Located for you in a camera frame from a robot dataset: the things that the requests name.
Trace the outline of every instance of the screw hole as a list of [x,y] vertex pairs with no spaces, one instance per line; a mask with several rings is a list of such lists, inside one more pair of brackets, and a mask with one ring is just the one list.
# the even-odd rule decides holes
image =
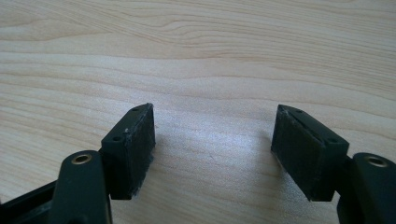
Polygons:
[[119,137],[119,136],[113,137],[113,141],[114,141],[114,142],[119,142],[121,139],[122,139],[122,138]]
[[331,143],[337,143],[337,140],[334,139],[334,138],[328,138],[327,140],[328,140],[329,142],[331,142]]
[[92,159],[92,156],[90,154],[79,155],[79,156],[76,156],[72,160],[72,163],[75,165],[80,165],[80,164],[90,161],[91,159]]
[[366,160],[373,166],[377,166],[377,167],[381,167],[381,168],[388,166],[388,164],[385,161],[383,161],[377,157],[369,156],[369,157],[366,157]]

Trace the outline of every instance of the wooden table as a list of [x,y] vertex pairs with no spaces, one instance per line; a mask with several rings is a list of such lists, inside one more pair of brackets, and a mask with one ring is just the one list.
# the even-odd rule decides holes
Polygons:
[[395,71],[390,0],[3,0],[0,197],[151,102],[155,160],[115,223],[337,223],[270,153],[276,107],[396,161]]

